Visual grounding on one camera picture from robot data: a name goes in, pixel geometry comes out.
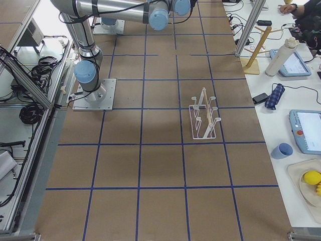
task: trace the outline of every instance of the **paper plate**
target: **paper plate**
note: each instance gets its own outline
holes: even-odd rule
[[[316,194],[316,185],[309,185],[303,179],[306,172],[307,171],[305,171],[300,177],[300,191],[309,204],[315,207],[321,207],[321,197]]]

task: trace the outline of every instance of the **white bottle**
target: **white bottle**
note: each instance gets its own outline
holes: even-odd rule
[[[270,62],[269,66],[265,70],[265,74],[268,76],[274,76],[280,70],[282,65],[287,61],[287,59],[293,54],[296,50],[296,47],[299,45],[299,41],[291,37],[285,40],[284,45],[282,45],[277,51],[276,55]]]

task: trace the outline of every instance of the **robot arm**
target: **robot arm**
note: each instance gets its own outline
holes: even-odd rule
[[[154,0],[145,3],[133,0],[51,0],[61,12],[83,60],[76,65],[74,73],[84,95],[88,96],[86,100],[97,101],[106,93],[98,74],[102,52],[94,42],[89,17],[141,22],[150,24],[155,30],[162,30],[168,24],[169,12],[186,15],[191,8],[190,1],[196,0]]]

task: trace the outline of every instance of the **blue cup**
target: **blue cup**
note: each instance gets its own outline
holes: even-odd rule
[[[274,159],[283,159],[291,156],[293,153],[293,148],[288,143],[281,143],[271,153]]]

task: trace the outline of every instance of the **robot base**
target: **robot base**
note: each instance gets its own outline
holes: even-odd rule
[[[114,103],[116,79],[101,79],[101,84],[107,90],[107,94],[102,101],[88,102],[85,98],[78,99],[74,102],[72,109],[74,111],[94,111],[94,110],[112,110]],[[77,91],[82,91],[81,86],[78,86]]]
[[[101,25],[96,25],[93,31],[94,35],[123,35],[125,28],[125,20],[117,20],[115,27],[110,26],[109,29],[104,29]]]

